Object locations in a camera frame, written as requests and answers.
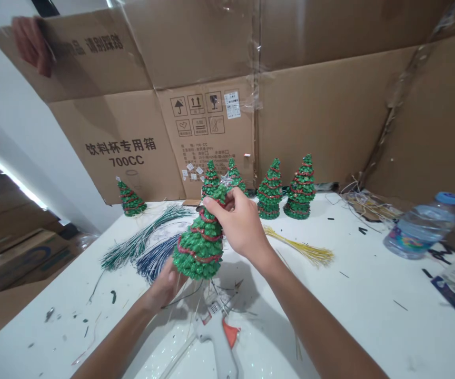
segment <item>bottle label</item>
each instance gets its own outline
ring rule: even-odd
[[[396,246],[414,253],[425,253],[434,244],[434,242],[423,241],[403,232],[397,225],[389,233],[389,238]]]

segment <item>white wall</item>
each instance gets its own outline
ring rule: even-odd
[[[0,26],[34,14],[29,0],[0,0]],[[48,107],[1,51],[0,160],[54,213],[84,231],[103,232],[122,214],[120,206],[104,204]]]

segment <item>plastic water bottle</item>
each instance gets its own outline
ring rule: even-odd
[[[405,213],[384,239],[393,253],[411,260],[424,257],[436,242],[455,227],[455,194],[439,192],[434,202]]]

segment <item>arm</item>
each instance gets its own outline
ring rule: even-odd
[[[116,379],[127,368],[128,357],[152,318],[175,297],[186,277],[178,275],[168,259],[154,284],[140,297],[72,379]]]
[[[223,226],[233,249],[266,279],[322,378],[351,377],[354,373],[386,378],[375,361],[283,264],[264,234],[253,201],[236,187],[228,193],[225,210],[209,198],[203,202]]]

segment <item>hand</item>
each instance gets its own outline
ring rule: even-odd
[[[258,206],[241,189],[235,187],[227,193],[225,209],[209,197],[203,204],[221,223],[231,247],[252,264],[273,251],[261,225]]]
[[[140,298],[143,307],[154,313],[159,312],[175,298],[186,281],[187,277],[179,274],[173,265],[173,257],[169,257],[157,279]]]
[[[12,30],[21,58],[36,67],[40,75],[50,77],[52,55],[39,28],[39,20],[39,17],[14,17]]]

